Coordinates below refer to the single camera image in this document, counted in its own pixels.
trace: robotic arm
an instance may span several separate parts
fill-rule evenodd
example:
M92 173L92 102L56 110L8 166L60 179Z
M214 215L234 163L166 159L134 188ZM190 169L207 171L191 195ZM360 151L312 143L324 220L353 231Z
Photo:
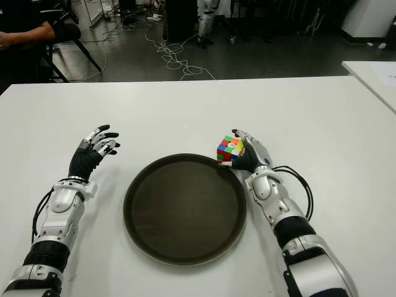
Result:
M57 182L38 205L33 218L32 247L2 297L60 296L62 273L77 237L84 202L97 191L89 177L103 157L115 155L114 148L120 146L112 139L118 133L103 132L109 128L100 126L82 140L72 157L69 177ZM44 208L46 217L38 233L36 222Z
M267 149L246 132L235 129L233 133L242 138L244 154L222 164L252 173L245 183L282 248L290 297L357 297L348 272L289 198Z

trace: person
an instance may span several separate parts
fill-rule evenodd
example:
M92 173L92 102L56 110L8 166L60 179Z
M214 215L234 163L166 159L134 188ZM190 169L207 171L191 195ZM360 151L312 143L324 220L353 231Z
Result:
M30 0L0 0L0 94L10 84L35 82L44 50L55 38L51 25Z

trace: robot finger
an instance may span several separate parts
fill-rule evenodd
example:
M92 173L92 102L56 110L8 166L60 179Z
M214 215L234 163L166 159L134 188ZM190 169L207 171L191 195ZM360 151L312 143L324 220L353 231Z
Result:
M108 139L102 139L101 141L98 141L94 146L93 146L93 150L99 151L102 147L104 147L107 143L109 142ZM116 146L115 147L120 147L121 144L116 142Z
M97 150L97 152L99 153L99 155L101 156L106 156L108 154L110 154L113 149L116 147L117 143L115 140L111 139L111 140L107 140L106 143Z
M110 125L103 125L100 127L95 128L94 130L92 130L85 138L84 138L84 142L85 143L91 143L92 140L95 138L95 136L97 136L100 132L103 132L105 130L108 130L110 128Z
M99 141L107 138L116 138L118 137L118 133L99 133L98 135L95 136L95 138L92 140L92 144L95 146Z
M232 132L234 133L234 135L236 137L240 137L242 139L242 142L243 142L244 145L246 145L246 143L252 144L253 142L260 143L252 135L250 135L249 133L244 132L242 130L233 129Z

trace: white desk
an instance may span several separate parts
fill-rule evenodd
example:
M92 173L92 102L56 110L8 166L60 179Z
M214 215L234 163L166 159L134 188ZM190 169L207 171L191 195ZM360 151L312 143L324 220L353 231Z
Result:
M22 263L35 207L66 176L81 138L109 123L123 146L92 174L100 190L86 205L63 296L286 296L280 250L251 199L237 245L199 267L149 259L124 227L124 195L144 166L174 153L214 157L238 127L309 181L312 225L360 296L393 296L396 118L373 97L354 77L12 86L0 97L0 280ZM286 186L305 210L298 182Z
M345 61L342 66L396 114L396 85L384 83L384 74L396 75L396 62Z

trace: black cable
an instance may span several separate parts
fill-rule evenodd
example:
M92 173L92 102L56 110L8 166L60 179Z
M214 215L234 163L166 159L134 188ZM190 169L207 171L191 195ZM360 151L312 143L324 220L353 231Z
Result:
M64 179L61 179L58 182L61 182L61 181L75 181L75 182L78 182L78 183L88 184L88 181L86 179L78 179L78 178L64 178ZM42 213L45 205L50 200L50 197L51 197L53 192L54 192L54 187L52 187L51 190L47 194L44 195L44 197L41 199L40 203L37 205L35 214L33 216L33 223L32 223L32 244L34 242L35 236L37 236L37 220L38 220L38 217Z
M293 175L304 187L304 190L306 191L307 198L308 198L308 208L306 212L306 218L308 221L312 218L312 215L314 213L314 196L312 194L311 188L309 187L309 184L307 181L294 169L292 169L289 166L278 166L273 168L274 171L276 172L285 172L290 175Z

